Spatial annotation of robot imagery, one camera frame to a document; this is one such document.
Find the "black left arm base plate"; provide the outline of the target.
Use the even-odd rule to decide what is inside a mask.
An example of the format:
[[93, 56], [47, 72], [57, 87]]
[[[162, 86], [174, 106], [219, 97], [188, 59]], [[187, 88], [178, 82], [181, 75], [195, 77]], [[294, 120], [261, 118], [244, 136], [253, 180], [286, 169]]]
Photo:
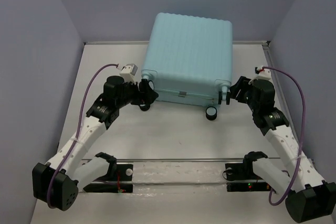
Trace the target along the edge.
[[117, 163], [114, 172], [108, 172], [105, 176], [83, 188], [86, 193], [133, 193], [133, 164]]

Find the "light blue hard-shell suitcase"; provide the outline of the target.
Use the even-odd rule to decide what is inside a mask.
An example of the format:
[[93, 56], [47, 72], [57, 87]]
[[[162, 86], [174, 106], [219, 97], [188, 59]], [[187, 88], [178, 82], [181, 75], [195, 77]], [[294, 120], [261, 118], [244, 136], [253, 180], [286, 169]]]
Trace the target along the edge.
[[228, 20], [158, 13], [141, 77], [157, 100], [203, 106], [217, 118], [232, 85], [233, 26]]

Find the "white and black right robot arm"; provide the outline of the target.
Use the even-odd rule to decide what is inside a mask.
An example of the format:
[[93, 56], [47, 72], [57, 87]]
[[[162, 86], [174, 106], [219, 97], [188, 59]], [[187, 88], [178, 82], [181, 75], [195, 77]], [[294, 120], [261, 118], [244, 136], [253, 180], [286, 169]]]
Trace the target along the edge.
[[273, 83], [268, 79], [241, 76], [230, 87], [227, 99], [248, 105], [254, 124], [273, 146], [285, 168], [274, 166], [263, 152], [250, 152], [241, 163], [243, 178], [263, 179], [297, 223], [332, 214], [335, 183], [327, 182], [303, 153], [286, 116], [275, 107]]

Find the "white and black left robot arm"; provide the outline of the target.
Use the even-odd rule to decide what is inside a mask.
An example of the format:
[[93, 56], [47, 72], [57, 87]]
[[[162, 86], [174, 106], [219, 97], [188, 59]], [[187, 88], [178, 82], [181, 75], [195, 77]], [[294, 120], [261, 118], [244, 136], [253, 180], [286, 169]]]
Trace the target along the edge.
[[68, 210], [77, 195], [98, 178], [111, 179], [117, 170], [114, 156], [100, 152], [85, 165], [80, 165], [92, 145], [118, 118], [120, 109], [131, 104], [149, 109], [158, 98], [154, 84], [148, 79], [139, 83], [125, 82], [121, 76], [107, 78], [103, 92], [79, 122], [79, 129], [56, 155], [32, 170], [33, 195], [49, 208]]

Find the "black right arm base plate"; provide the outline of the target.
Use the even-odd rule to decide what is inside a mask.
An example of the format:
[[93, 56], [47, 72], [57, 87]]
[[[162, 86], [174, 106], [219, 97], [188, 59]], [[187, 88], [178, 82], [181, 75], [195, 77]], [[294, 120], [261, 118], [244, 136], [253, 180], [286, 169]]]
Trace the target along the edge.
[[271, 186], [263, 179], [248, 172], [243, 163], [225, 164], [222, 176], [227, 181], [226, 189], [229, 193], [271, 190]]

